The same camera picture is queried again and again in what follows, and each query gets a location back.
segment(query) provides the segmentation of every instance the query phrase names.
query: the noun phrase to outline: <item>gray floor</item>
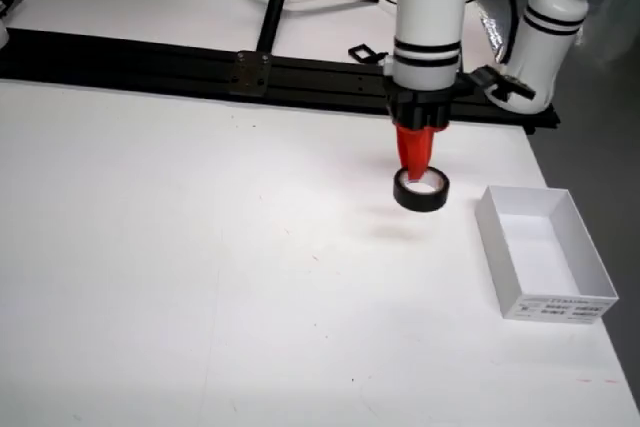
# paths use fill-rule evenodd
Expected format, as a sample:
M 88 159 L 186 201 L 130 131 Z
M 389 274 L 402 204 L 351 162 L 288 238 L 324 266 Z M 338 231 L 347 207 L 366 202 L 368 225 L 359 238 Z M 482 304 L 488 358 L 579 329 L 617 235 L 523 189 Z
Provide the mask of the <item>gray floor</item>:
M 591 15 L 556 83 L 562 125 L 530 141 L 547 183 L 572 192 L 618 289 L 621 300 L 605 323 L 638 402 L 640 0 L 590 2 Z M 506 37 L 506 0 L 482 6 Z

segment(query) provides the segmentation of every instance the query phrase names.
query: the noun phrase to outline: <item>white box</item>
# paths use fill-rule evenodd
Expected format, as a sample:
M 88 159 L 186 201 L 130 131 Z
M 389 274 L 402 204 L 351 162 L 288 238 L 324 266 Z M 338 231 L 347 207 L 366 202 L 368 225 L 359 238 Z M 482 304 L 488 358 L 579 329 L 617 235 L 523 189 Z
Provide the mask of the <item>white box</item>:
M 568 191 L 490 186 L 476 218 L 504 318 L 591 324 L 618 300 Z

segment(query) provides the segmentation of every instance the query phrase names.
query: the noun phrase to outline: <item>black stripe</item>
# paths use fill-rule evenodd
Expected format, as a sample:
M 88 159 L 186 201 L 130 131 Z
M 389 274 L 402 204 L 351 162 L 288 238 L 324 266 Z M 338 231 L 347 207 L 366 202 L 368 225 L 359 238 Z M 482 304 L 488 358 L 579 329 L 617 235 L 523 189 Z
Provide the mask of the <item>black stripe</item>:
M 460 61 L 460 56 L 455 55 L 453 57 L 446 57 L 444 59 L 433 59 L 433 60 L 425 60 L 425 59 L 410 59 L 408 57 L 403 57 L 402 55 L 395 54 L 393 56 L 395 60 L 405 65 L 413 65 L 415 67 L 445 67 L 447 65 L 454 65 Z
M 527 12 L 533 15 L 534 17 L 544 20 L 545 22 L 549 22 L 550 24 L 559 25 L 561 27 L 576 27 L 578 25 L 582 25 L 584 19 L 582 20 L 560 20 L 554 19 L 552 17 L 548 17 L 544 14 L 541 14 L 537 10 L 534 10 L 530 5 L 527 5 Z
M 416 44 L 408 44 L 406 42 L 402 42 L 398 39 L 395 39 L 396 47 L 402 50 L 406 50 L 407 52 L 416 52 L 419 54 L 443 54 L 445 52 L 452 52 L 454 50 L 459 50 L 462 44 L 458 42 L 454 42 L 453 44 L 446 45 L 416 45 Z
M 553 29 L 549 29 L 547 27 L 543 27 L 542 25 L 536 24 L 533 20 L 531 20 L 526 15 L 523 15 L 522 18 L 524 19 L 524 21 L 527 24 L 529 24 L 534 29 L 539 30 L 540 32 L 544 32 L 545 34 L 549 34 L 549 35 L 574 35 L 574 34 L 577 34 L 578 31 L 580 30 L 579 28 L 578 29 L 574 29 L 574 30 L 553 30 Z

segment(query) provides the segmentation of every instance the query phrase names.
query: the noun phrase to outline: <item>black ring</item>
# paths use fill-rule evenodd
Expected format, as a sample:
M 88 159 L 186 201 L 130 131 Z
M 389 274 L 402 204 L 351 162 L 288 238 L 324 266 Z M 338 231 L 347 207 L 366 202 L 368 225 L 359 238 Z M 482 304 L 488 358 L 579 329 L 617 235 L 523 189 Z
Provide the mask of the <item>black ring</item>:
M 417 52 L 420 54 L 444 54 L 446 52 L 454 52 L 460 50 L 462 42 L 454 42 L 446 45 L 417 45 L 409 44 L 408 42 L 402 42 L 401 40 L 394 39 L 395 46 L 400 50 L 406 52 Z
M 407 188 L 402 181 L 402 177 L 408 174 L 408 170 L 400 169 L 393 178 L 393 197 L 396 199 L 396 202 L 405 209 L 413 212 L 435 212 L 441 209 L 444 204 L 447 203 L 447 198 L 449 197 L 449 177 L 433 167 L 427 169 L 427 174 L 429 172 L 435 173 L 440 177 L 442 185 L 435 192 L 421 194 Z
M 522 16 L 522 19 L 525 21 L 526 24 L 530 25 L 534 29 L 539 30 L 540 32 L 544 32 L 545 34 L 549 34 L 549 35 L 558 35 L 558 36 L 574 35 L 574 34 L 577 34 L 580 31 L 580 28 L 573 29 L 573 30 L 554 30 L 554 29 L 549 29 L 548 27 L 543 27 L 542 25 L 536 24 L 526 14 Z
M 544 20 L 545 22 L 548 22 L 550 24 L 559 25 L 561 27 L 576 27 L 576 26 L 582 25 L 582 23 L 585 21 L 585 19 L 580 19 L 580 20 L 554 19 L 553 17 L 549 17 L 547 15 L 541 14 L 540 12 L 535 10 L 533 7 L 531 7 L 530 5 L 527 5 L 527 9 L 526 10 L 527 10 L 527 13 L 533 15 L 534 17 L 538 18 L 539 20 Z
M 393 58 L 405 65 L 412 65 L 414 67 L 445 67 L 447 65 L 455 65 L 460 62 L 460 56 L 456 54 L 453 57 L 447 57 L 444 59 L 410 59 L 403 55 L 393 54 Z

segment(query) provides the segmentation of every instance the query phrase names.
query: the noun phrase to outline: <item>black bracket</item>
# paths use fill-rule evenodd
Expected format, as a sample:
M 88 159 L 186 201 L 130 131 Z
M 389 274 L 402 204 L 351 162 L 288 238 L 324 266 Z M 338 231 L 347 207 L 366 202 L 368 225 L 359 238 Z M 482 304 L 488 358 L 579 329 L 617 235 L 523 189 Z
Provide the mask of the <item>black bracket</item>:
M 536 96 L 536 92 L 528 85 L 520 82 L 515 77 L 502 75 L 488 65 L 474 70 L 471 74 L 468 74 L 468 77 L 482 90 L 496 85 L 497 88 L 491 92 L 491 95 L 503 102 L 507 102 L 511 94 L 518 94 L 529 100 L 533 100 Z
M 271 56 L 261 52 L 242 51 L 236 55 L 231 69 L 229 92 L 231 94 L 262 97 L 269 84 Z
M 388 52 L 374 52 L 367 44 L 360 44 L 348 50 L 349 56 L 360 64 L 377 64 L 389 55 Z

